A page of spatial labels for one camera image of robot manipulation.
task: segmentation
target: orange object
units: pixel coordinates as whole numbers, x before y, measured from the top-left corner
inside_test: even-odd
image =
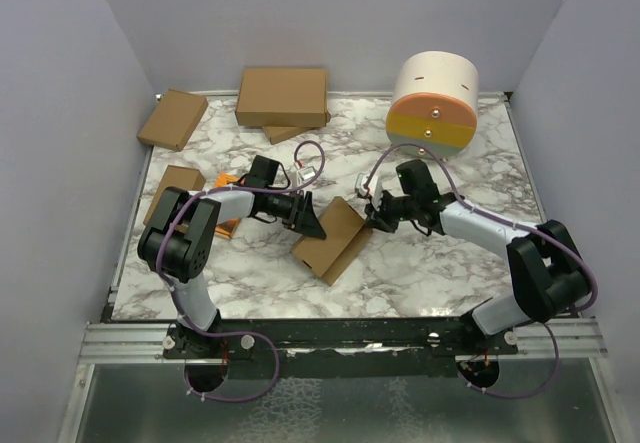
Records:
[[[239,179],[240,178],[238,178],[237,176],[228,175],[226,173],[220,173],[213,187],[218,188],[220,186],[226,186],[229,183],[235,183]],[[233,234],[236,232],[236,229],[238,228],[239,223],[240,223],[240,219],[235,219],[235,220],[225,221],[224,223],[219,224],[218,226],[216,226],[216,235],[222,236],[223,238],[231,239]]]

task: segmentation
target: screw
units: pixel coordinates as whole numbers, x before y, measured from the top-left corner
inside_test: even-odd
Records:
[[[255,345],[255,343],[256,343],[256,340],[254,340],[253,336],[251,335],[244,335],[240,339],[240,346],[245,350],[250,350],[251,348],[253,348],[253,345]]]
[[[427,338],[427,342],[431,344],[432,348],[436,348],[440,343],[440,335],[435,331],[429,333],[429,337]]]
[[[165,336],[162,340],[162,347],[165,350],[172,350],[176,346],[176,342],[170,336]]]
[[[518,335],[516,335],[513,331],[507,331],[504,334],[504,341],[507,343],[507,345],[513,346],[518,343]]]

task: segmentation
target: open cardboard box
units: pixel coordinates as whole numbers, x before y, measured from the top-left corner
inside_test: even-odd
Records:
[[[373,230],[365,228],[365,220],[349,204],[336,197],[320,215],[326,240],[301,237],[291,253],[314,275],[333,285],[369,241]]]

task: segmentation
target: glass panel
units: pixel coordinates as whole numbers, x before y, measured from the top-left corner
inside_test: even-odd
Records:
[[[507,361],[495,386],[523,391],[549,361]],[[235,382],[230,393],[263,382]],[[563,360],[553,387],[528,400],[477,394],[457,379],[281,380],[246,404],[186,396],[173,365],[97,367],[81,442],[613,442],[588,360]]]

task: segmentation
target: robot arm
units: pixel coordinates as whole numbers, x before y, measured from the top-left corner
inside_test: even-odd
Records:
[[[356,193],[369,200],[365,211],[373,228],[393,233],[401,221],[470,241],[509,264],[512,291],[486,301],[464,318],[485,336],[533,320],[546,322],[589,294],[588,279],[558,248],[527,231],[494,222],[463,206],[453,193],[441,195],[427,165],[412,160],[396,168],[404,196],[382,190],[376,177],[359,175]],[[550,220],[537,227],[578,254],[567,229]]]
[[[216,225],[236,218],[256,217],[258,213],[280,218],[292,231],[325,239],[313,210],[311,192],[284,194],[270,190],[280,163],[256,156],[242,184],[201,197],[186,212],[182,224],[186,232],[175,231],[168,240],[162,270],[171,280],[171,291],[184,315],[200,330],[209,331],[220,319],[207,292],[202,271],[209,258]],[[178,188],[167,188],[161,195],[138,243],[138,256],[152,271],[169,226],[192,195]]]

